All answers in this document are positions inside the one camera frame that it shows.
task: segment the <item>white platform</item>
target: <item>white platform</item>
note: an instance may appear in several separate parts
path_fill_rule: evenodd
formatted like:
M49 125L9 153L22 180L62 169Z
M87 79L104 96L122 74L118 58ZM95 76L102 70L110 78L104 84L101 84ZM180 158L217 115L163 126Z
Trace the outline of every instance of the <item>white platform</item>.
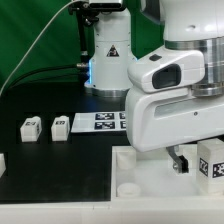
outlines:
M111 201L1 205L4 224L221 224L224 223L224 197L203 195L195 180L195 146L184 150L190 173L177 175L165 150L137 154L132 171L117 169L113 148ZM142 188L138 198L119 198L120 183L135 181Z

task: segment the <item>black and white pattern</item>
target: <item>black and white pattern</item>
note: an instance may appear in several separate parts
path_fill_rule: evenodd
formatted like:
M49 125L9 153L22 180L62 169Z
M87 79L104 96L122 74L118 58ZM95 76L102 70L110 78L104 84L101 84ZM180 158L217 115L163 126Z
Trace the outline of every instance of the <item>black and white pattern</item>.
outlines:
M96 122L95 130L115 129L115 122Z
M208 163L200 158L199 170L205 175L208 176Z
M37 125L37 134L39 135L39 133L40 133L40 125L38 124Z
M65 121L57 121L55 124L56 125L63 125L63 124L65 124Z
M121 129L126 129L126 121L121 121Z
M125 113L124 112L119 113L119 116L120 116L121 120L125 120Z
M223 177L224 176L224 163L217 163L213 165L212 177Z
M114 113L98 113L95 117L96 120L114 120Z
M26 122L26 126L34 126L36 122Z

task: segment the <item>cable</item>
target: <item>cable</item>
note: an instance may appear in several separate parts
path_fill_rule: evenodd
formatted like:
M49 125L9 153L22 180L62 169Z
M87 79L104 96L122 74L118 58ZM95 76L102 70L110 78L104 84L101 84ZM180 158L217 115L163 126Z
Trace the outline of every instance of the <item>cable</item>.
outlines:
M23 80L23 79L25 79L25 78L27 78L29 76L32 76L32 75L41 73L41 72L57 71L57 70L64 70L64 69L71 69L71 68L76 68L76 65L63 65L63 66L39 68L39 69L36 69L36 70L30 71L30 72L27 72L27 73L19 76L12 83L10 83L10 85L7 87L7 89L11 89L14 86L17 86L17 83L20 82L21 80Z
M2 88L0 90L0 98L2 96L2 93L5 89L5 86L8 84L9 80L12 78L12 76L15 74L15 72L19 69L19 67L22 65L22 63L25 61L25 59L27 58L27 56L29 55L29 53L31 52L31 50L34 48L34 46L36 45L36 43L39 41L39 39L42 37L42 35L44 34L44 32L47 30L47 28L51 25L51 23L55 20L55 18L57 18L57 16L64 10L66 9L69 5L74 4L75 2L79 2L80 0L73 0L72 2L67 3L65 6L63 6L53 17L52 19L47 23L47 25L44 27L44 29L40 32L40 34L38 35L38 37L35 39L35 41L33 42L33 44L30 46L30 48L28 49L28 51L25 53L25 55L23 56L23 58L21 59L21 61L19 62L19 64L15 67L15 69L11 72L11 74L8 76L8 78L6 79L6 81L4 82L4 84L2 85Z
M29 83L33 83L33 82L39 82L39 81L43 81L43 80L48 80L48 79L57 79L57 78L63 78L63 77L68 77L68 76L78 76L77 74L66 74L66 75L57 75L57 76L52 76L52 77L48 77L48 78L42 78L42 79L35 79L29 82L23 82L23 83L18 83L15 84L12 87L16 87L16 86L20 86L20 85L24 85L24 84L29 84Z

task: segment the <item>white block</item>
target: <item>white block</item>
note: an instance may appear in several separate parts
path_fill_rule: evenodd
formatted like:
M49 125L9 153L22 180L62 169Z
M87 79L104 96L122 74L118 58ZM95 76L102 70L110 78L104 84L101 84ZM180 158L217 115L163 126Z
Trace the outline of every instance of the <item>white block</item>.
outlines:
M210 139L198 142L197 184L207 194L224 192L224 142Z
M42 131L39 117L27 118L20 128L22 142L36 142Z
M0 177L5 172L5 170L6 170L6 166L5 166L4 155L0 154Z
M51 127L52 140L67 141L69 131L69 118L66 116L56 117Z
M129 146L117 150L117 164L122 170L134 169L136 166L136 150Z

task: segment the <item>white box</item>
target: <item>white box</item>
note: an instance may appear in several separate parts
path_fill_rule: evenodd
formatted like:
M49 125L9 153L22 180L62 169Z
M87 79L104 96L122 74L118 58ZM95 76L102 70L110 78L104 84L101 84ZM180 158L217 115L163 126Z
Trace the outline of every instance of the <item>white box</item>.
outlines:
M51 127L52 140L67 141L69 131L69 118L66 116L56 117Z
M210 139L198 142L197 183L208 194L224 191L224 142Z
M42 131L39 117L27 118L20 128L22 142L36 142Z

